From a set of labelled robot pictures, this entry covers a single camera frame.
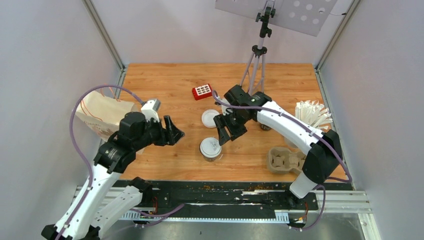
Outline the white plastic cup lid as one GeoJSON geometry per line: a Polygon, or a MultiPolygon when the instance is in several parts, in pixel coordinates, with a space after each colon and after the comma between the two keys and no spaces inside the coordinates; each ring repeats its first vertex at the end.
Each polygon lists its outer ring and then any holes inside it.
{"type": "Polygon", "coordinates": [[[221,154],[222,147],[219,145],[218,139],[214,137],[207,137],[201,141],[199,150],[203,156],[213,158],[221,154]]]}

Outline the brown coffee cup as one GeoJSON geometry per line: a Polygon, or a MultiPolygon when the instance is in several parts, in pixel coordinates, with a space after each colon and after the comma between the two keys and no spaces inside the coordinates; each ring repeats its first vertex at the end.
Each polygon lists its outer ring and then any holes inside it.
{"type": "Polygon", "coordinates": [[[217,156],[215,156],[215,157],[207,157],[207,156],[204,156],[203,155],[203,159],[205,160],[205,161],[207,161],[207,162],[214,162],[214,161],[216,161],[216,160],[219,160],[219,159],[221,159],[222,158],[222,154],[219,154],[219,155],[217,155],[217,156]]]}

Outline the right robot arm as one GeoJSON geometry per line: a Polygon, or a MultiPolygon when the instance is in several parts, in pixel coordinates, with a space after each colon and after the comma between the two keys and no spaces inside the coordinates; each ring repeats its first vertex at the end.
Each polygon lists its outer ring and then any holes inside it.
{"type": "Polygon", "coordinates": [[[244,135],[247,132],[245,124],[253,120],[275,130],[305,154],[301,173],[285,195],[290,208],[301,207],[310,191],[329,179],[337,166],[344,165],[337,132],[331,129],[323,132],[300,121],[263,92],[249,95],[235,85],[224,94],[227,103],[220,100],[215,90],[212,96],[217,104],[230,109],[230,113],[213,118],[220,146],[244,135]]]}

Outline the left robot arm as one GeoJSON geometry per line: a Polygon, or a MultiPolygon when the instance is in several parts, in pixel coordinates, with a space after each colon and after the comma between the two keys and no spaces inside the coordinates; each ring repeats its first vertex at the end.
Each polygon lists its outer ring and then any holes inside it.
{"type": "Polygon", "coordinates": [[[47,240],[100,240],[126,212],[136,205],[149,206],[153,186],[136,177],[106,206],[100,207],[110,188],[136,159],[137,152],[150,145],[173,146],[185,133],[171,117],[164,116],[165,128],[154,118],[141,112],[129,112],[93,160],[92,175],[64,216],[55,224],[46,225],[41,236],[47,240]]]}

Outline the red white block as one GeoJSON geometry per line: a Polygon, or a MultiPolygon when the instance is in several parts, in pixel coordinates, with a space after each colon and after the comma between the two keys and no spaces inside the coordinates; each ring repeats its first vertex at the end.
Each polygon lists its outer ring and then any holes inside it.
{"type": "Polygon", "coordinates": [[[192,88],[193,97],[196,101],[212,96],[212,87],[209,83],[192,88]]]}

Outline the cardboard cup carrier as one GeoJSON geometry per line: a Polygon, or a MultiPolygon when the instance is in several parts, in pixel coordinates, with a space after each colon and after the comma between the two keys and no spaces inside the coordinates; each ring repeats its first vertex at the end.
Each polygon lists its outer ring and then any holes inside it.
{"type": "Polygon", "coordinates": [[[293,173],[298,176],[306,160],[306,155],[300,150],[291,151],[280,146],[271,148],[266,157],[267,169],[271,173],[281,175],[293,173]]]}

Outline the brown paper bag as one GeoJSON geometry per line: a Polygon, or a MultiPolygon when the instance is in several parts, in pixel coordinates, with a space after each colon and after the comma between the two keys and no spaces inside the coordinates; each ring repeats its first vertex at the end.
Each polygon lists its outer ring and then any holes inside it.
{"type": "Polygon", "coordinates": [[[107,95],[104,87],[88,93],[75,107],[75,116],[85,123],[102,140],[119,130],[120,121],[127,113],[139,112],[132,101],[118,99],[114,93],[107,95]]]}

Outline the paper cup of straws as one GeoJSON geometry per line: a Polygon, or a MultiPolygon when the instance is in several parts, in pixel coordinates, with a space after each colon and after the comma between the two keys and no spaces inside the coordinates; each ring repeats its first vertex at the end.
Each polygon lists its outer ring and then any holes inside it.
{"type": "Polygon", "coordinates": [[[333,123],[332,114],[329,109],[317,100],[297,102],[294,109],[294,116],[305,124],[323,132],[331,129],[331,124],[333,123]]]}

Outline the tripod stand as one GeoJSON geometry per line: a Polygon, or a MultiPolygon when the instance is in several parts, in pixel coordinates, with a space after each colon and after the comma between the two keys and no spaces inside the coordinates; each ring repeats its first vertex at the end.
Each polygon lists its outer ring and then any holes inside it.
{"type": "Polygon", "coordinates": [[[239,85],[242,86],[246,78],[248,78],[247,93],[253,93],[265,90],[265,76],[266,76],[266,54],[268,49],[264,46],[265,38],[270,38],[272,29],[269,27],[270,19],[275,16],[276,10],[273,5],[264,7],[263,12],[258,12],[255,21],[261,22],[259,31],[259,42],[251,48],[251,55],[247,61],[243,76],[239,85]]]}

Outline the white perforated board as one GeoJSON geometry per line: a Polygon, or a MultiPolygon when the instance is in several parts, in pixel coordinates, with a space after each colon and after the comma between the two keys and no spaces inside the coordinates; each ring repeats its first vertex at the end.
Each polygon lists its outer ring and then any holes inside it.
{"type": "Polygon", "coordinates": [[[336,0],[216,0],[215,8],[261,22],[261,38],[271,36],[269,25],[316,37],[336,3],[336,0]]]}

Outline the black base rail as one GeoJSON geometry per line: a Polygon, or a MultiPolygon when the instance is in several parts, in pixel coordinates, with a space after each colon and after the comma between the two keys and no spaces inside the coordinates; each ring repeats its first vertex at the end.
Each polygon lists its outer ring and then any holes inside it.
{"type": "Polygon", "coordinates": [[[164,181],[153,180],[152,199],[137,204],[165,214],[183,205],[173,217],[202,219],[274,219],[275,211],[303,216],[319,209],[312,192],[297,199],[288,182],[164,181]]]}

